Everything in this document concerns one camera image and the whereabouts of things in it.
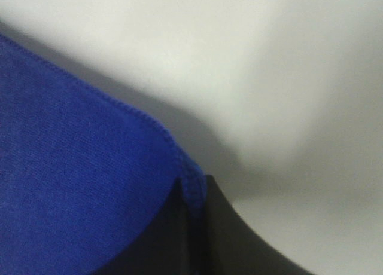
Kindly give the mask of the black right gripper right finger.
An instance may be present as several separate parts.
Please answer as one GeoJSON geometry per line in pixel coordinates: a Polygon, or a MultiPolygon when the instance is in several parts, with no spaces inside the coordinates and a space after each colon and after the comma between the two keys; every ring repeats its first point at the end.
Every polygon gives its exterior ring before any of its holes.
{"type": "Polygon", "coordinates": [[[310,274],[256,234],[231,206],[215,178],[206,177],[201,274],[310,274]]]}

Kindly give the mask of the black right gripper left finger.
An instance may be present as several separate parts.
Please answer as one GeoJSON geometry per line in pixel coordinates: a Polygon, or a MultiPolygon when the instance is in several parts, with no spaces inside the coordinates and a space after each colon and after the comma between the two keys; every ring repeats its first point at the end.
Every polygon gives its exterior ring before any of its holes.
{"type": "Polygon", "coordinates": [[[206,220],[192,215],[177,180],[145,230],[96,274],[205,274],[206,220]]]}

